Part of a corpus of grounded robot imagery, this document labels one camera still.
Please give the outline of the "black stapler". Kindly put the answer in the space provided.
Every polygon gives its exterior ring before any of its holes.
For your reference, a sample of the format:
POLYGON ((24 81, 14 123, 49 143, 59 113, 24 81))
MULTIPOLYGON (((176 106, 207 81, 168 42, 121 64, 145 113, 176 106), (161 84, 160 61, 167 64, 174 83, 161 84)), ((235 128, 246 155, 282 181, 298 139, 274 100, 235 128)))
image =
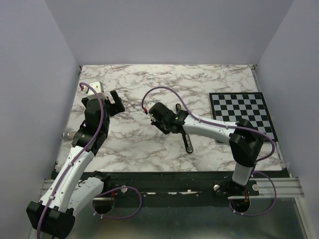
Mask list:
MULTIPOLYGON (((181 111, 181 105, 180 104, 176 104, 175 105, 175 109, 176 109, 176 112, 178 113, 179 111, 181 111)), ((183 134, 182 135, 182 139, 183 139, 183 142, 184 142, 185 151, 188 154, 192 154, 193 153, 193 146, 192 146, 192 143, 191 143, 190 136, 188 134, 183 134)))

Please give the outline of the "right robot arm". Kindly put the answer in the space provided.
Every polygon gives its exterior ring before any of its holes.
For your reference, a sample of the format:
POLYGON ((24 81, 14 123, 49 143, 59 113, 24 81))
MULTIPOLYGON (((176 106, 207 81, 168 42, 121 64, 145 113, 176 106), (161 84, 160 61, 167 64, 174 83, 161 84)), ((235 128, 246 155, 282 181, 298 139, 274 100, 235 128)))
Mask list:
POLYGON ((192 116, 183 110, 174 113, 160 102, 148 103, 145 111, 152 120, 151 124, 164 134, 194 134, 229 145, 236 162, 229 189, 235 195, 247 190, 247 182, 263 146, 262 138, 248 120, 222 122, 192 116))

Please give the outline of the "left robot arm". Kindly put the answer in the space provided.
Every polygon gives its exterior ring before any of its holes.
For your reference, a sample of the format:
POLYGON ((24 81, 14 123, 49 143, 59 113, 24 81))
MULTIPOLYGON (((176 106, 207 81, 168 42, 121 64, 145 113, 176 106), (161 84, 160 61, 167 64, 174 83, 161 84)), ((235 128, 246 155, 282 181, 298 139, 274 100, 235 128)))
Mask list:
POLYGON ((90 176, 81 188, 76 186, 108 137, 110 117, 125 111, 117 92, 111 91, 111 96, 114 103, 102 93, 82 99, 85 119, 74 136, 65 164, 41 199, 30 202, 26 209, 37 236, 46 233, 58 239, 68 237, 76 216, 93 197, 110 193, 110 183, 99 173, 90 176))

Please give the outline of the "glitter tube with black cap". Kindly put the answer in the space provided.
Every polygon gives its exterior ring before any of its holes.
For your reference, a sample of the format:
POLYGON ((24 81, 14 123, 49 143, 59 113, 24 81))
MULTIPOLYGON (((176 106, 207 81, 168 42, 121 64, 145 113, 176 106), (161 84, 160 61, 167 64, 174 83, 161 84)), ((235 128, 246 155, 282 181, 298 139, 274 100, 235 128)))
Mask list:
POLYGON ((64 131, 63 134, 62 134, 62 138, 63 138, 63 140, 72 140, 72 139, 74 138, 75 134, 76 134, 76 131, 66 130, 66 131, 64 131))

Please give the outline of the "black and white chessboard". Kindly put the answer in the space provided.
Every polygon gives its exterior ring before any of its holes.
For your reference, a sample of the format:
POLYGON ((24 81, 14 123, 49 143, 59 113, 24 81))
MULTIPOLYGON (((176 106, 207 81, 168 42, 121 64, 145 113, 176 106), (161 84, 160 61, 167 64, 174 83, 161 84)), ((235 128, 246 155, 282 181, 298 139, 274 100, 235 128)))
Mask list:
POLYGON ((277 142, 265 99, 261 92, 209 93, 213 118, 218 121, 248 120, 252 126, 277 142))

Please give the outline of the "aluminium frame rail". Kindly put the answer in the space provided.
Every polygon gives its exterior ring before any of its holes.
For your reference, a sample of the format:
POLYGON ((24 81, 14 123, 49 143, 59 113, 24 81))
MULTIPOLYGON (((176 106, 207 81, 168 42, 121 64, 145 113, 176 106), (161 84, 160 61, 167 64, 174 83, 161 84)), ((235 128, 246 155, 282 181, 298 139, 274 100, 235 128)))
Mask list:
POLYGON ((232 198, 229 239, 310 239, 311 227, 298 178, 255 178, 250 208, 239 212, 242 198, 232 198))

